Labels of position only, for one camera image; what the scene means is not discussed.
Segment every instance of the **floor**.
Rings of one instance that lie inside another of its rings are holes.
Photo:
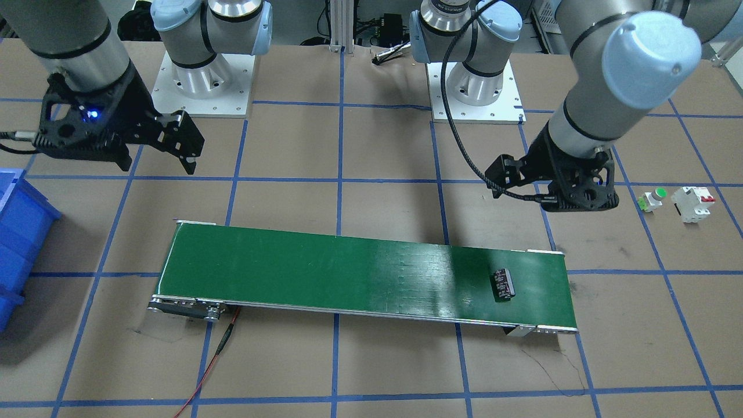
[[[162,47],[127,48],[152,86]],[[544,213],[475,180],[431,123],[422,65],[370,58],[272,48],[247,120],[197,121],[193,177],[150,148],[129,173],[0,154],[64,213],[0,336],[0,416],[177,411],[227,325],[145,310],[173,219],[191,219],[564,251],[580,334],[244,309],[187,417],[743,417],[743,99],[723,70],[702,62],[618,143],[619,208]],[[461,126],[480,167],[522,155],[576,80],[567,57],[512,61],[527,120]],[[0,129],[36,128],[45,78],[0,44]],[[697,225],[639,212],[658,185],[718,202]]]

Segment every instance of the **green conveyor belt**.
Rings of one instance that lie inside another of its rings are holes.
[[[576,331],[562,254],[217,225],[178,224],[153,298]]]

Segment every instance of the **red wire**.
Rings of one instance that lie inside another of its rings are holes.
[[[235,321],[237,320],[238,315],[240,315],[240,306],[238,306],[237,309],[235,309],[235,314],[233,315],[233,319],[230,321],[230,324],[235,325]],[[196,397],[196,394],[201,390],[201,386],[207,380],[207,376],[212,371],[214,364],[217,362],[217,358],[219,358],[219,354],[215,353],[214,356],[212,357],[212,361],[209,362],[207,369],[204,371],[204,375],[201,377],[201,380],[198,381],[198,385],[196,385],[196,389],[191,394],[191,397],[188,398],[186,403],[184,403],[184,405],[176,413],[176,415],[173,415],[173,418],[178,418],[183,413],[183,411],[186,410],[186,407],[191,403],[191,401]]]

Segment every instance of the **silver robot arm segment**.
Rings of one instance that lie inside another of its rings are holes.
[[[67,73],[74,91],[109,86],[129,65],[98,1],[0,0],[0,11],[50,74]]]
[[[480,1],[477,10],[486,3]],[[410,16],[413,57],[418,62],[442,61],[452,37],[470,16],[468,1],[424,0],[421,11]],[[519,12],[504,1],[483,11],[450,56],[457,62],[446,81],[452,98],[470,106],[498,100],[503,70],[522,26]]]
[[[486,176],[503,188],[551,180],[545,210],[615,208],[611,146],[694,71],[701,42],[740,33],[740,4],[666,1],[671,14],[652,0],[563,0],[556,18],[579,81],[527,155],[500,155]]]
[[[155,0],[155,29],[173,62],[173,79],[186,97],[215,97],[231,81],[222,54],[268,52],[273,9],[264,0]]]

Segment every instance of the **blue tape grid line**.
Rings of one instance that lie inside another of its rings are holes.
[[[118,227],[119,220],[121,219],[121,213],[124,210],[124,204],[126,203],[126,197],[129,194],[129,190],[132,187],[132,182],[134,181],[134,172],[137,171],[137,165],[139,164],[140,157],[142,156],[142,149],[143,145],[139,146],[139,149],[137,150],[137,156],[134,157],[134,162],[132,163],[132,171],[129,173],[129,180],[126,182],[126,186],[124,187],[123,195],[121,196],[121,200],[119,202],[119,207],[116,210],[116,216],[114,217],[114,222],[111,225],[111,230],[108,232],[108,238],[106,240],[106,245],[103,247],[103,254],[101,255],[100,262],[98,263],[98,269],[96,270],[95,277],[93,279],[93,284],[91,286],[90,293],[88,294],[88,299],[85,302],[85,308],[82,311],[82,317],[80,318],[80,326],[78,327],[77,334],[75,335],[75,342],[72,346],[72,352],[70,353],[70,358],[67,361],[67,367],[65,368],[65,374],[62,377],[62,383],[59,386],[59,392],[56,396],[56,401],[54,402],[54,407],[51,412],[51,418],[56,418],[57,414],[59,413],[59,408],[62,404],[62,399],[65,396],[65,392],[67,390],[67,385],[70,381],[70,375],[72,374],[72,367],[75,364],[75,358],[77,357],[77,352],[80,349],[80,343],[82,342],[82,334],[85,332],[85,325],[88,323],[88,316],[90,315],[91,307],[93,306],[93,299],[95,297],[95,293],[98,289],[98,284],[100,283],[101,274],[103,273],[103,266],[106,264],[106,259],[108,258],[108,252],[111,250],[111,244],[114,241],[114,234],[116,233],[116,228]]]
[[[524,152],[528,152],[529,145],[526,141],[526,134],[524,133],[524,126],[519,123],[519,135],[521,136],[521,142],[522,146],[524,147]],[[537,193],[540,193],[539,185],[534,185],[534,191]],[[550,249],[552,251],[557,251],[557,245],[555,244],[554,236],[552,235],[552,227],[550,226],[550,219],[547,216],[547,212],[542,209],[541,207],[539,210],[542,212],[542,221],[545,224],[545,232],[547,233],[547,239],[550,243]],[[591,378],[591,371],[588,368],[588,359],[585,357],[585,350],[583,349],[583,340],[580,337],[580,334],[575,334],[575,342],[578,346],[578,353],[580,354],[580,362],[583,364],[583,372],[585,373],[585,381],[586,385],[588,386],[588,395],[591,397],[591,404],[594,406],[594,413],[596,414],[596,418],[601,418],[601,409],[599,408],[599,400],[596,396],[596,388],[594,387],[594,380]]]
[[[624,165],[622,164],[622,160],[619,156],[619,153],[617,152],[616,147],[612,147],[612,149],[614,151],[614,157],[617,160],[617,165],[619,166],[622,172],[622,175],[624,176],[625,179],[629,179],[629,177],[627,176],[627,172],[624,169]],[[632,190],[631,185],[627,185],[627,188],[629,189],[630,196],[636,196],[635,192]],[[633,205],[635,205],[637,216],[639,216],[640,221],[643,224],[643,228],[645,229],[645,234],[648,237],[648,241],[650,242],[650,246],[652,248],[653,254],[655,255],[655,259],[658,261],[658,266],[661,268],[661,273],[663,275],[663,281],[666,283],[666,287],[668,288],[668,292],[671,296],[673,306],[676,309],[676,313],[678,314],[678,319],[681,321],[681,326],[684,328],[684,333],[686,334],[687,340],[689,341],[692,351],[694,352],[694,357],[696,358],[697,364],[699,366],[699,370],[701,371],[702,377],[704,378],[704,383],[706,384],[706,388],[710,392],[712,401],[715,404],[715,409],[717,410],[717,414],[719,415],[720,418],[724,418],[725,415],[722,411],[722,407],[720,406],[720,402],[717,399],[717,394],[712,385],[712,381],[710,380],[710,376],[707,373],[706,367],[704,366],[704,362],[702,361],[701,354],[699,353],[699,349],[697,348],[697,345],[694,342],[694,337],[692,336],[691,329],[689,328],[689,324],[687,323],[686,317],[684,316],[684,313],[681,310],[681,305],[678,302],[678,299],[676,298],[676,293],[673,290],[673,285],[671,284],[671,280],[669,279],[669,275],[668,275],[668,272],[666,271],[665,265],[663,264],[661,255],[658,252],[658,247],[655,245],[655,240],[652,237],[652,233],[650,232],[650,228],[647,224],[647,221],[645,220],[645,216],[643,216],[642,210],[640,209],[639,206],[637,206],[637,202],[635,202],[634,200],[633,200]]]
[[[431,145],[433,148],[433,164],[436,171],[436,187],[438,188],[438,204],[441,210],[441,233],[444,236],[444,244],[449,245],[449,225],[447,222],[447,209],[444,204],[444,186],[441,181],[441,164],[438,159],[438,144],[436,143],[436,129],[433,121],[429,122],[431,130]],[[457,338],[457,353],[459,355],[459,368],[462,375],[462,389],[464,395],[464,406],[467,411],[467,418],[473,418],[472,398],[470,397],[470,378],[467,375],[467,360],[464,357],[464,342],[462,340],[461,325],[454,324],[454,332]]]
[[[0,97],[0,102],[11,103],[41,103],[41,99],[28,99],[24,97]]]
[[[417,109],[431,111],[431,106],[422,106],[415,104],[395,104],[395,105],[381,105],[381,104],[370,104],[370,103],[328,103],[328,102],[290,102],[290,101],[277,101],[277,100],[253,100],[253,104],[268,104],[268,105],[289,105],[289,106],[334,106],[334,107],[363,107],[370,109]]]
[[[741,229],[741,225],[738,223],[738,220],[736,219],[735,215],[733,215],[733,211],[730,209],[730,206],[727,204],[727,200],[725,199],[725,196],[722,194],[722,190],[720,190],[720,187],[717,187],[715,178],[712,176],[712,172],[710,171],[710,168],[707,166],[707,163],[704,162],[704,158],[702,158],[701,152],[699,151],[699,148],[697,148],[696,143],[694,142],[694,138],[692,138],[687,128],[687,125],[684,123],[684,118],[678,113],[678,110],[676,109],[676,105],[673,104],[673,100],[668,99],[668,103],[671,104],[671,108],[673,109],[673,112],[676,114],[676,117],[678,118],[678,122],[681,124],[681,128],[684,129],[684,134],[686,134],[687,138],[689,138],[689,143],[692,145],[694,152],[696,152],[696,155],[699,158],[699,161],[701,162],[701,166],[704,168],[704,171],[707,172],[707,176],[710,178],[710,181],[712,182],[712,184],[715,185],[714,188],[715,190],[717,190],[717,195],[720,197],[720,201],[722,202],[723,206],[725,206],[725,209],[727,209],[727,213],[730,215],[730,218],[733,220],[733,224],[735,224],[736,228],[738,229],[738,234],[740,235],[741,238],[743,238],[743,230]]]
[[[31,170],[31,167],[33,166],[33,163],[36,161],[36,154],[33,154],[31,158],[28,159],[28,164],[26,164],[26,167],[24,170],[26,170],[26,173],[28,173]]]
[[[335,234],[343,231],[343,108],[345,99],[345,47],[340,49],[339,70],[340,85],[338,88],[338,194],[335,210]],[[331,365],[331,404],[330,418],[338,416],[338,364],[340,356],[340,314],[333,314],[333,348]]]
[[[227,204],[227,214],[224,217],[224,225],[230,226],[232,222],[233,208],[235,207],[235,195],[237,194],[238,177],[240,176],[240,166],[242,165],[242,155],[245,151],[245,140],[247,137],[247,126],[248,121],[243,120],[242,133],[240,136],[240,145],[238,147],[237,158],[235,159],[235,171],[232,177],[232,188],[230,189],[230,201]],[[204,333],[204,345],[201,347],[201,360],[198,365],[198,375],[196,377],[196,384],[198,386],[204,373],[206,373],[207,362],[209,361],[209,346],[212,340],[212,331],[214,326],[211,322],[207,323],[206,332]],[[196,418],[198,415],[198,406],[201,404],[201,390],[196,393],[193,401],[191,402],[191,418]]]
[[[742,391],[743,385],[716,385],[716,392]],[[707,392],[705,385],[688,386],[642,386],[635,388],[597,388],[599,395],[621,395],[629,393],[695,393]],[[471,399],[533,398],[582,396],[582,389],[567,390],[512,390],[503,392],[470,392]],[[265,396],[234,398],[202,398],[200,405],[260,405],[260,404],[311,404],[337,402],[385,402],[426,399],[465,399],[464,392],[451,393],[401,393],[395,395],[354,394],[338,396]],[[181,399],[83,399],[62,401],[63,408],[105,407],[105,406],[180,406]],[[55,401],[0,401],[0,409],[5,408],[52,408]]]

